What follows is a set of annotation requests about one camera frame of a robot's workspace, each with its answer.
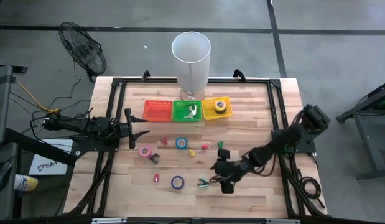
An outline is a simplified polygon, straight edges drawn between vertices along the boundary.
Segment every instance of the wooden table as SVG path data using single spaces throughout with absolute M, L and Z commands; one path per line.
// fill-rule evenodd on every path
M 105 116 L 113 77 L 98 77 L 90 107 L 92 116 Z M 297 80 L 281 78 L 282 93 L 289 122 L 302 109 Z M 117 89 L 113 113 L 118 102 Z M 234 194 L 221 193 L 219 184 L 198 188 L 198 178 L 209 179 L 215 173 L 209 168 L 217 158 L 217 142 L 231 151 L 231 161 L 255 146 L 264 145 L 271 140 L 273 129 L 267 88 L 263 84 L 219 84 L 209 83 L 205 88 L 206 98 L 229 96 L 234 115 L 228 119 L 218 119 L 197 123 L 134 123 L 134 132 L 150 130 L 138 139 L 135 150 L 129 150 L 127 138 L 122 139 L 119 151 L 115 154 L 108 190 L 106 216 L 126 217 L 286 217 L 284 191 L 281 172 L 276 162 L 275 171 L 270 177 L 248 174 L 238 182 Z M 145 100 L 179 100 L 180 88 L 176 83 L 128 83 L 123 106 L 131 108 L 132 114 L 142 117 Z M 167 137 L 168 145 L 161 139 Z M 188 148 L 193 149 L 195 157 L 175 147 L 178 137 L 188 139 Z M 203 144 L 210 145 L 202 151 Z M 152 152 L 160 155 L 159 163 L 140 157 L 138 149 L 150 146 Z M 73 209 L 90 188 L 96 164 L 96 152 L 88 152 L 75 166 L 64 212 Z M 318 180 L 318 170 L 314 161 L 307 155 L 297 154 L 297 167 L 303 176 Z M 271 169 L 268 162 L 263 174 Z M 158 183 L 153 182 L 154 174 L 160 175 Z M 174 190 L 170 181 L 175 175 L 185 179 L 182 190 Z M 96 206 L 99 205 L 98 190 Z M 292 194 L 297 211 L 295 192 Z M 313 203 L 320 208 L 317 201 Z

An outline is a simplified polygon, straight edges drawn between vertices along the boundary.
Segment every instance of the white bin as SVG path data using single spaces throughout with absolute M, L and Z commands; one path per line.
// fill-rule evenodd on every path
M 172 43 L 177 82 L 181 89 L 194 94 L 207 84 L 210 67 L 209 39 L 198 32 L 185 32 Z

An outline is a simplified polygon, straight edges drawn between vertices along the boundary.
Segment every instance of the yellow tape roll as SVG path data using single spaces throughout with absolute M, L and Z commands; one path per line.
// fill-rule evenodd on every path
M 226 109 L 226 104 L 223 100 L 216 101 L 215 103 L 216 113 L 223 114 L 225 112 L 225 109 Z

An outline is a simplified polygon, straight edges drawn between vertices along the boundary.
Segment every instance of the gray floor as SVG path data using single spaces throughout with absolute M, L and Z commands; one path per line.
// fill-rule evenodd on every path
M 385 0 L 273 0 L 280 29 L 385 30 Z M 271 28 L 265 0 L 4 0 L 0 23 L 83 26 Z M 92 32 L 108 62 L 105 75 L 173 74 L 170 45 L 176 33 Z M 212 42 L 211 76 L 241 69 L 248 77 L 279 77 L 271 34 L 206 34 Z M 385 82 L 385 36 L 281 35 L 288 77 L 298 79 L 304 103 L 321 106 L 333 118 L 317 140 L 319 172 L 329 214 L 385 222 L 385 178 L 357 183 L 370 166 L 355 124 L 334 118 Z M 73 62 L 56 32 L 0 30 L 0 63 L 25 65 L 17 78 L 45 105 L 71 89 Z M 85 72 L 73 99 L 89 99 L 93 84 Z M 18 87 L 13 91 L 27 97 Z M 28 110 L 35 108 L 22 103 Z M 86 103 L 64 111 L 73 115 Z M 11 103 L 8 126 L 29 127 L 30 115 Z M 42 131 L 42 138 L 66 132 Z M 39 192 L 26 200 L 25 216 L 53 215 L 64 188 Z M 49 205 L 42 204 L 50 197 Z

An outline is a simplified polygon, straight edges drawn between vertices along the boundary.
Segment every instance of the blue tape roll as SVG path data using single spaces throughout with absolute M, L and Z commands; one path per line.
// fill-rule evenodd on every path
M 186 138 L 181 137 L 175 140 L 175 146 L 177 147 L 177 149 L 186 149 L 187 145 L 188 141 Z
M 176 180 L 181 180 L 181 185 L 179 185 L 179 186 L 174 185 L 174 182 L 175 182 Z M 183 179 L 181 176 L 175 176 L 175 177 L 173 177 L 172 183 L 171 183 L 171 184 L 172 184 L 172 187 L 173 187 L 175 190 L 181 190 L 181 188 L 184 187 L 184 179 Z

